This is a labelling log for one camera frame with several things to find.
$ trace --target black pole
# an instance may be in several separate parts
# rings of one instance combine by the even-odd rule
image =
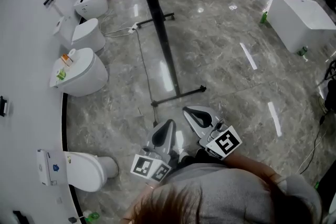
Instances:
[[[174,67],[172,52],[170,50],[166,28],[164,26],[165,17],[160,7],[159,0],[147,0],[148,8],[151,12],[154,26],[159,37],[161,48],[163,51],[164,59],[166,60],[167,67],[173,82],[175,93],[177,96],[181,95],[180,87],[178,85],[177,75]]]
[[[153,100],[151,105],[152,106],[158,106],[159,104],[161,104],[163,102],[166,102],[166,101],[174,100],[174,99],[184,97],[184,96],[187,96],[187,95],[190,95],[190,94],[194,94],[194,93],[197,93],[197,92],[204,92],[206,90],[206,87],[201,85],[196,90],[181,94],[180,87],[178,85],[178,80],[177,80],[175,67],[174,67],[172,52],[171,52],[170,47],[169,47],[168,36],[167,36],[166,28],[164,26],[165,18],[168,17],[168,16],[171,16],[172,19],[174,19],[174,13],[169,13],[169,14],[164,15],[162,10],[161,10],[161,7],[160,7],[159,0],[147,0],[147,4],[148,4],[149,10],[151,11],[152,19],[146,20],[146,21],[141,22],[141,23],[137,23],[137,26],[139,28],[141,28],[141,25],[143,25],[145,23],[148,23],[148,22],[151,22],[151,21],[154,22],[154,26],[155,26],[155,29],[156,29],[157,36],[159,37],[159,41],[160,41],[160,45],[161,45],[162,52],[163,52],[163,55],[164,55],[164,59],[166,60],[167,67],[168,67],[168,70],[169,70],[169,73],[170,73],[170,76],[171,76],[171,79],[172,79],[172,82],[173,82],[173,86],[174,86],[174,89],[175,89],[175,93],[176,93],[176,96],[170,97],[170,98],[167,98],[167,99],[164,99],[164,100],[161,100],[161,101]]]

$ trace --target white bathtub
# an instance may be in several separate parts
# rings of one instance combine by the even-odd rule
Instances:
[[[267,21],[290,52],[322,45],[336,33],[334,22],[313,0],[273,0]]]

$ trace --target gray marble floor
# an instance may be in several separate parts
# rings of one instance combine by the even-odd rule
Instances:
[[[168,19],[165,25],[182,91],[201,84],[207,86],[204,93],[162,104],[157,109],[160,121],[173,119],[177,124],[176,150],[196,149],[197,137],[183,119],[182,107],[201,104],[211,106],[223,115],[227,125],[234,126],[243,140],[238,149],[241,153],[284,176],[296,173],[311,153],[322,115],[318,96],[319,92],[323,94],[323,86],[316,85],[335,54],[336,37],[304,57],[289,53],[275,31],[268,24],[259,23],[270,1],[160,0],[165,13],[175,12],[176,20]],[[318,1],[331,14],[323,0]],[[105,33],[150,17],[146,0],[111,0],[109,12],[111,16],[101,25]],[[154,26],[143,26],[139,35],[153,98],[174,95],[165,76]],[[252,68],[241,44],[257,69]],[[153,112],[136,34],[107,37],[106,46],[97,54],[107,67],[109,81],[97,93],[69,97],[68,145],[70,151],[111,156],[117,161],[119,176],[108,180],[100,191],[77,190],[83,210],[97,211],[101,215],[99,223],[117,223],[144,186],[129,171],[134,155],[152,128]],[[270,107],[275,108],[278,131]],[[303,174],[311,184],[336,159],[333,122],[334,118],[327,116],[315,157]]]

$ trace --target gray shirt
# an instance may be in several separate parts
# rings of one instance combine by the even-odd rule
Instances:
[[[319,195],[301,175],[291,175],[277,183],[284,193],[301,198],[311,209],[314,223],[319,222]],[[220,164],[192,164],[168,176],[154,195],[168,191],[172,185],[177,191],[188,187],[196,192],[202,188],[201,224],[273,223],[270,192],[264,181],[247,171]]]

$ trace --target person's arm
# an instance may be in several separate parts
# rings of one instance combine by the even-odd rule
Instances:
[[[149,197],[153,190],[159,186],[158,183],[148,182],[144,190],[137,196],[131,206],[127,209],[125,214],[123,215],[122,219],[120,220],[119,224],[129,224],[132,221],[132,215],[134,212],[134,208],[141,200],[145,197]]]
[[[225,163],[225,165],[231,168],[237,168],[248,171],[260,177],[261,179],[268,177],[273,182],[276,182],[276,180],[278,180],[281,177],[268,165],[257,162],[246,156],[243,156],[238,152],[232,152],[223,160],[223,162]]]

